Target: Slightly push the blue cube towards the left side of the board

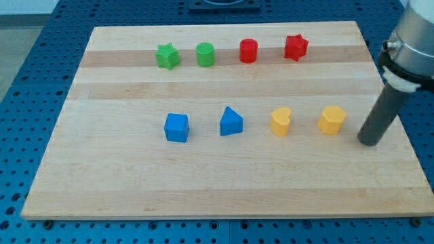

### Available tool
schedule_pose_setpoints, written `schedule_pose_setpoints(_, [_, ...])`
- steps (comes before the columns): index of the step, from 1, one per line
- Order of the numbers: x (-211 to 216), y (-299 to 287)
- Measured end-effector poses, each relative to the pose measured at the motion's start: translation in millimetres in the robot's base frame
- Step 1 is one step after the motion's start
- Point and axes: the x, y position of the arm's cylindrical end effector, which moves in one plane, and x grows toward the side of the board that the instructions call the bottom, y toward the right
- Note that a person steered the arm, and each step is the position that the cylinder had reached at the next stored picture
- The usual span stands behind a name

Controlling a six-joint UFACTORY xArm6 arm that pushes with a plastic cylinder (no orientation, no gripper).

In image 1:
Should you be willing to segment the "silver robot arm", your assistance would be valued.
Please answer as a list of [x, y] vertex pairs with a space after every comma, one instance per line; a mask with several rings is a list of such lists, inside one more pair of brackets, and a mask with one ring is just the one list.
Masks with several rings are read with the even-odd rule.
[[411, 0], [378, 57], [387, 83], [401, 92], [433, 91], [433, 0]]

